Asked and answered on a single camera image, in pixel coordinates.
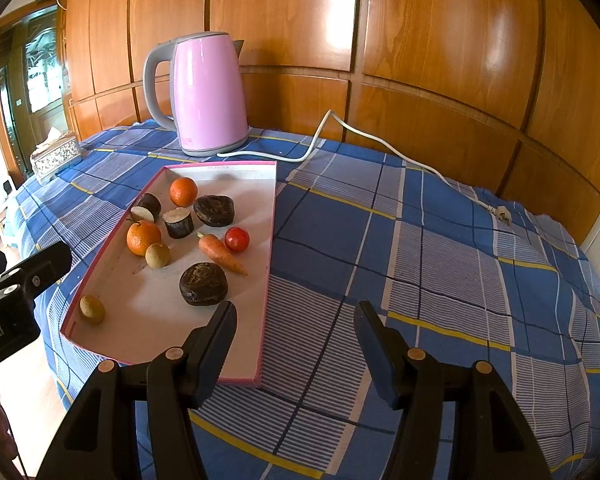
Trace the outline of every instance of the gray kettle handle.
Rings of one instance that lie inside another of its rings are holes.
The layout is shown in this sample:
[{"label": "gray kettle handle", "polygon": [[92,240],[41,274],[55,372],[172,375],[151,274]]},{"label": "gray kettle handle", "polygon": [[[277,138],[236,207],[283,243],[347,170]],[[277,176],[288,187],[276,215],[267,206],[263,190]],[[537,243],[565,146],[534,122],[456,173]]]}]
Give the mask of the gray kettle handle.
[{"label": "gray kettle handle", "polygon": [[149,109],[151,117],[163,128],[174,131],[176,123],[163,114],[158,106],[158,99],[155,96],[155,70],[161,61],[171,61],[175,47],[175,44],[169,42],[154,46],[154,49],[149,52],[149,55],[144,60],[144,70],[142,71],[144,100],[146,101],[146,107]]}]

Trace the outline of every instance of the window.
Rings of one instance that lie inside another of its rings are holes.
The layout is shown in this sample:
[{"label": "window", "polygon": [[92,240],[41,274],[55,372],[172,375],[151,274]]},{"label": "window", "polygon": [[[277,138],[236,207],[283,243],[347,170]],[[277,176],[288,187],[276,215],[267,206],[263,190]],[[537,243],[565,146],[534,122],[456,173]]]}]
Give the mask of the window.
[{"label": "window", "polygon": [[62,97],[62,71],[56,57],[56,29],[46,28],[25,45],[31,113]]}]

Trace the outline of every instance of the wooden cabinet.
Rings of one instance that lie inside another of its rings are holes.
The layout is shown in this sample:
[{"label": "wooden cabinet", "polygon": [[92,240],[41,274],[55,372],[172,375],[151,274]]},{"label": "wooden cabinet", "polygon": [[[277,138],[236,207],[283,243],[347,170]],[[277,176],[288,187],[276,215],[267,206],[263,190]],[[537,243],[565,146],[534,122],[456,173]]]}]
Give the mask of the wooden cabinet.
[{"label": "wooden cabinet", "polygon": [[121,90],[115,94],[103,95],[96,99],[100,126],[103,130],[112,128],[120,123],[120,120],[131,118],[130,123],[138,120],[136,115],[136,104],[131,89]]},{"label": "wooden cabinet", "polygon": [[[313,135],[331,108],[344,117],[347,81],[290,74],[242,74],[250,126]],[[342,127],[333,119],[322,137],[342,140]]]},{"label": "wooden cabinet", "polygon": [[66,65],[74,101],[92,96],[89,6],[91,0],[67,0]]},{"label": "wooden cabinet", "polygon": [[527,146],[518,153],[502,197],[551,216],[579,244],[600,213],[600,193],[589,182]]},{"label": "wooden cabinet", "polygon": [[356,0],[211,0],[211,30],[244,40],[243,65],[348,70]]},{"label": "wooden cabinet", "polygon": [[[165,115],[171,115],[171,97],[169,95],[169,81],[160,81],[155,84],[155,97],[158,101],[158,106],[162,113]],[[139,86],[134,89],[138,98],[138,111],[140,113],[140,120],[145,121],[151,119],[151,114],[146,107],[146,101],[144,100],[144,91]]]},{"label": "wooden cabinet", "polygon": [[96,94],[131,82],[126,0],[90,0],[89,41]]},{"label": "wooden cabinet", "polygon": [[578,0],[545,1],[544,63],[528,134],[600,191],[600,30]]},{"label": "wooden cabinet", "polygon": [[[82,138],[149,118],[137,85],[156,44],[225,30],[244,40],[252,126],[311,135],[332,108],[443,174],[553,215],[576,238],[600,210],[600,31],[578,0],[68,0],[68,9]],[[161,63],[166,114],[168,77]],[[382,149],[333,120],[323,134]]]},{"label": "wooden cabinet", "polygon": [[[142,80],[144,60],[158,43],[205,30],[205,0],[129,0],[129,45],[134,81]],[[157,74],[169,73],[167,63]]]},{"label": "wooden cabinet", "polygon": [[[430,99],[368,85],[362,87],[353,125],[446,176],[492,191],[516,145],[505,132]],[[388,152],[379,142],[351,132],[346,140]]]},{"label": "wooden cabinet", "polygon": [[369,0],[364,72],[520,127],[538,56],[538,0]]},{"label": "wooden cabinet", "polygon": [[78,127],[78,138],[85,140],[102,131],[96,101],[85,101],[74,105],[74,117]]}]

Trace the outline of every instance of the ornate tissue box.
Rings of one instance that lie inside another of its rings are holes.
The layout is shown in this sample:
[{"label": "ornate tissue box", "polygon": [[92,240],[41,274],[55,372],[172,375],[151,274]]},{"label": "ornate tissue box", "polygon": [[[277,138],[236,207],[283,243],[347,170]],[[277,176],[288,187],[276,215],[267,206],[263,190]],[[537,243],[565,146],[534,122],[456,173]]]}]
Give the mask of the ornate tissue box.
[{"label": "ornate tissue box", "polygon": [[51,128],[46,141],[31,153],[31,167],[41,185],[46,184],[56,173],[82,160],[77,137],[71,133],[61,134]]}]

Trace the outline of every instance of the red cherry tomato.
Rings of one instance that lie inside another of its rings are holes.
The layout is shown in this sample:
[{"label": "red cherry tomato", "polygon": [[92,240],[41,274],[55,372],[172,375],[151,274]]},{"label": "red cherry tomato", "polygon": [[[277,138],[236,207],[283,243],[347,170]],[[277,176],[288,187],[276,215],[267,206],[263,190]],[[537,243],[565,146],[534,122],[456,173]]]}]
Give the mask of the red cherry tomato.
[{"label": "red cherry tomato", "polygon": [[240,227],[232,227],[224,234],[224,244],[236,253],[249,247],[249,241],[249,233]]}]

